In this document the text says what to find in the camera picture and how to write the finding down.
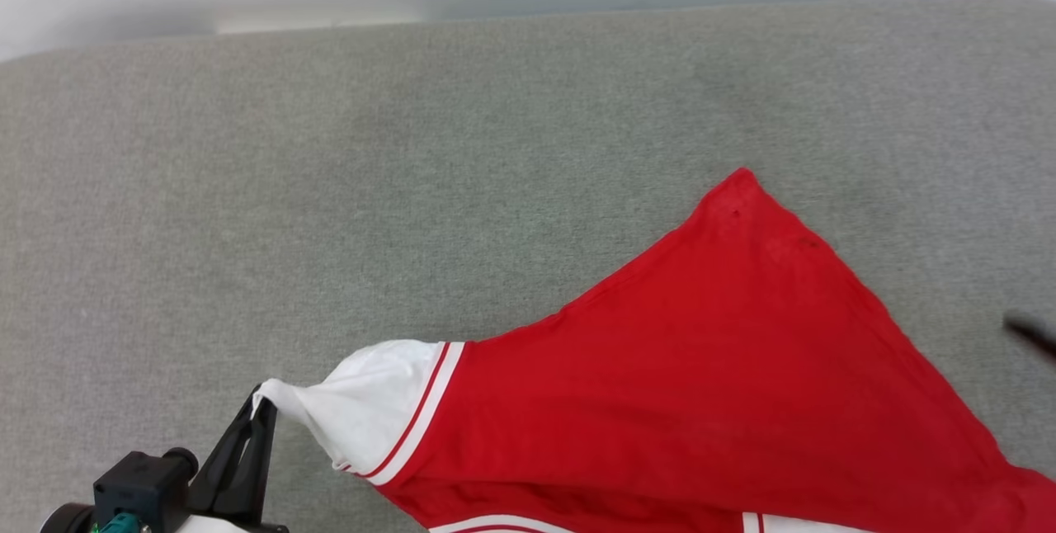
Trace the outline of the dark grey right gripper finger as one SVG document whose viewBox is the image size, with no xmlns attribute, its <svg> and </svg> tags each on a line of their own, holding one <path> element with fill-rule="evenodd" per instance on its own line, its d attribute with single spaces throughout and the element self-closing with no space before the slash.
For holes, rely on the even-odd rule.
<svg viewBox="0 0 1056 533">
<path fill-rule="evenodd" d="M 1006 334 L 1055 363 L 1055 334 L 1044 320 L 1037 316 L 1011 310 L 1002 315 L 1002 327 Z"/>
</svg>

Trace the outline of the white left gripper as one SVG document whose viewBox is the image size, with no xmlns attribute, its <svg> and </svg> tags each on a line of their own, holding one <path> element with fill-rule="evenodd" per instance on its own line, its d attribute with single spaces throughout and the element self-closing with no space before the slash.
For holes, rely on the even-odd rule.
<svg viewBox="0 0 1056 533">
<path fill-rule="evenodd" d="M 193 514 L 176 533 L 290 533 L 287 526 L 262 524 L 276 419 L 271 403 L 256 408 L 249 395 L 190 484 Z M 244 515 L 246 524 L 204 515 Z"/>
</svg>

